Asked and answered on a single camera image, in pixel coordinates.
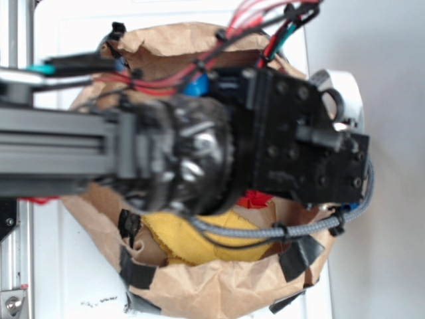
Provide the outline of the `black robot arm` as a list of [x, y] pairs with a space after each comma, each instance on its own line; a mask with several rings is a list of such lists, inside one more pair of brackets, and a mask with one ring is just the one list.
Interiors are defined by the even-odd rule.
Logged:
[[248, 190], [304, 205], [362, 199], [369, 138], [338, 131], [316, 85], [271, 69], [222, 68], [205, 96], [43, 110], [56, 84], [1, 69], [1, 196], [83, 193], [94, 181], [140, 213], [219, 214]]

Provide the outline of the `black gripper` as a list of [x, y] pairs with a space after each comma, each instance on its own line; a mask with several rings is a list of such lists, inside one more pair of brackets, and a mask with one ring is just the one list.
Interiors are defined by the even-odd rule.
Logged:
[[271, 68], [218, 68], [209, 94], [234, 110], [247, 189], [303, 205], [361, 201], [369, 137], [337, 131], [309, 79]]

